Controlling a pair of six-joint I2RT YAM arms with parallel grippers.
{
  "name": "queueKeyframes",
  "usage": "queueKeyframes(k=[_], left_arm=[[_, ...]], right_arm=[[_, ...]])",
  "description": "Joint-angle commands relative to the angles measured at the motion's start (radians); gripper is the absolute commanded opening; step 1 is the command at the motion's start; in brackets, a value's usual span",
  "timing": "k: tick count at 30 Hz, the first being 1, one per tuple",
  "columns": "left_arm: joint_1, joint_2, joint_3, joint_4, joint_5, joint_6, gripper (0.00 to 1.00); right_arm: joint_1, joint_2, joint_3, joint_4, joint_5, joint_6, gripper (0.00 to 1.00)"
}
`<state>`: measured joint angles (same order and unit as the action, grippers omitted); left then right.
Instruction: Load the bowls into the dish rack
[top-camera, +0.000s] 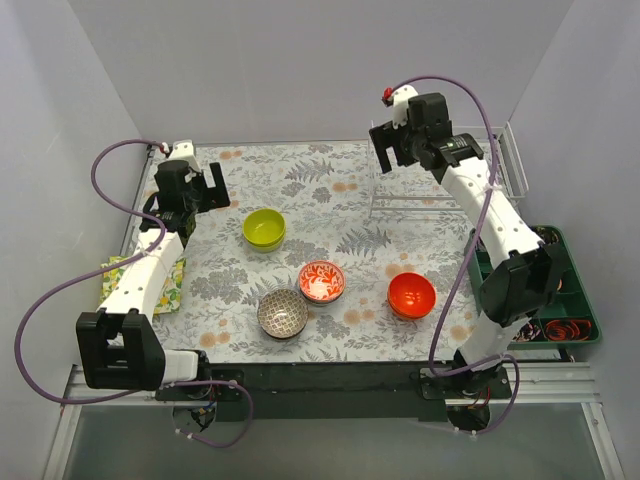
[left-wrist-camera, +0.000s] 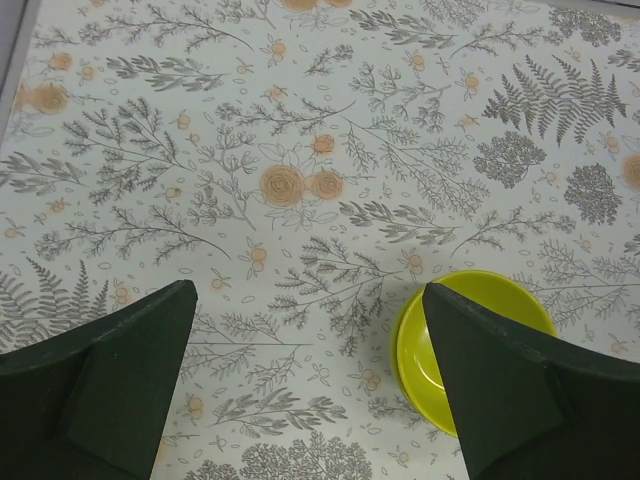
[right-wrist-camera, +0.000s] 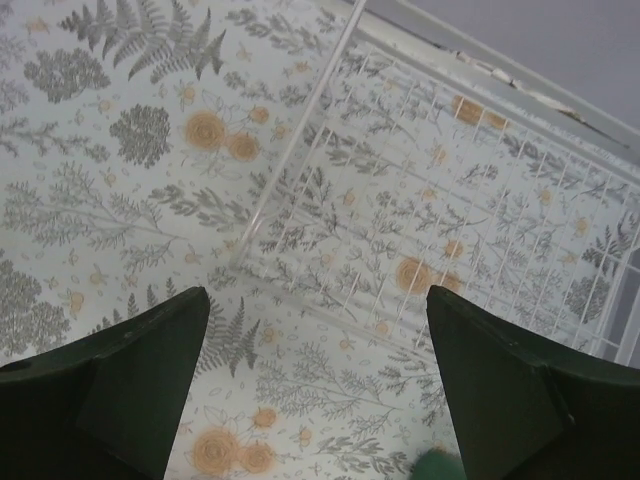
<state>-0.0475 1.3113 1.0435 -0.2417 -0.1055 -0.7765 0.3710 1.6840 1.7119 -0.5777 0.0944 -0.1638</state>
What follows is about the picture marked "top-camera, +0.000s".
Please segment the lime green bowl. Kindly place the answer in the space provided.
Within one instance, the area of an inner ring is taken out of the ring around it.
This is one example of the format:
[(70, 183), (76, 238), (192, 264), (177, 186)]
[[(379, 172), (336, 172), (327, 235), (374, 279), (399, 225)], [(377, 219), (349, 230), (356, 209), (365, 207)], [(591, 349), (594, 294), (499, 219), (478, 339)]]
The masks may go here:
[(254, 245), (266, 246), (275, 243), (284, 236), (285, 231), (283, 215), (269, 208), (252, 212), (243, 223), (244, 238)]
[(270, 253), (277, 250), (284, 242), (286, 235), (282, 234), (277, 239), (269, 240), (268, 242), (253, 241), (252, 238), (246, 237), (245, 240), (249, 247), (259, 253)]

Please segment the white wire dish rack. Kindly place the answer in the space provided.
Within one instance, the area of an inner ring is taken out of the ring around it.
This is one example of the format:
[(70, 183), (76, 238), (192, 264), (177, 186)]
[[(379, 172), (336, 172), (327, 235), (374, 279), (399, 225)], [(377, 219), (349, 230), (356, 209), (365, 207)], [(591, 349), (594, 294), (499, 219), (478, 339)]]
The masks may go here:
[[(529, 183), (511, 126), (495, 128), (492, 133), (498, 150), (496, 182), (510, 202), (517, 205), (528, 193)], [(436, 182), (431, 173), (417, 164), (409, 167), (399, 166), (391, 149), (387, 150), (387, 154), (392, 170), (384, 174), (373, 144), (367, 145), (371, 216), (382, 213), (415, 216), (422, 212), (458, 214), (462, 211), (453, 196)]]

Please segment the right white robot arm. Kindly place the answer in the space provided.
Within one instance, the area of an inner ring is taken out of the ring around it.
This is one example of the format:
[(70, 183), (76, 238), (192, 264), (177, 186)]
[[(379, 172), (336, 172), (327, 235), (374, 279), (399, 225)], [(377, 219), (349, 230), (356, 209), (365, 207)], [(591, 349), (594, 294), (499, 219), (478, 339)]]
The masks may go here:
[(492, 271), (479, 289), (476, 328), (449, 367), (429, 366), (429, 384), (475, 397), (497, 375), (516, 334), (555, 298), (567, 257), (530, 228), (495, 182), (496, 161), (468, 133), (456, 134), (445, 97), (412, 86), (388, 89), (390, 121), (370, 129), (383, 172), (394, 164), (431, 173), (474, 223), (467, 252), (482, 244)]

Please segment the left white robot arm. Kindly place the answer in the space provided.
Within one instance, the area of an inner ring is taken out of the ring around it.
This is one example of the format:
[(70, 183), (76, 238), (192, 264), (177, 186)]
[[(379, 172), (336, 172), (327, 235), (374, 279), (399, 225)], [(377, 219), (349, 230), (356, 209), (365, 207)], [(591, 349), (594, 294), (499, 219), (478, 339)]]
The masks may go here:
[(187, 160), (167, 160), (155, 174), (157, 192), (145, 202), (135, 252), (110, 295), (94, 313), (83, 313), (76, 335), (89, 387), (154, 391), (178, 387), (193, 400), (213, 386), (197, 350), (166, 350), (151, 320), (166, 279), (196, 228), (196, 215), (230, 205), (221, 165), (209, 165), (214, 185)]

